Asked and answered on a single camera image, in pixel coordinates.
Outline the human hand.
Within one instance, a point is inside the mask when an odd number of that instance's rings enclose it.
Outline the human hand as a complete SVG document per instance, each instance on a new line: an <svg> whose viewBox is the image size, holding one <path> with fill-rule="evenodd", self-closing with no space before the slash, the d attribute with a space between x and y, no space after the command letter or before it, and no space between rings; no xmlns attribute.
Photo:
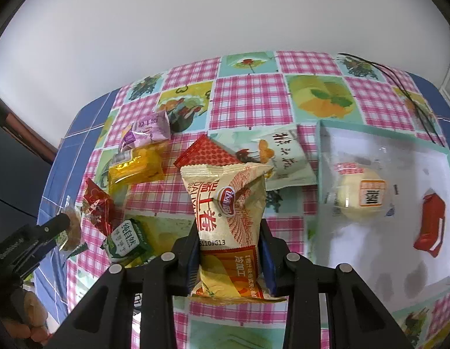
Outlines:
<svg viewBox="0 0 450 349"><path fill-rule="evenodd" d="M44 347L51 334L47 329L48 312L33 291L18 288L10 296L9 311L1 321L13 339L29 340Z"/></svg>

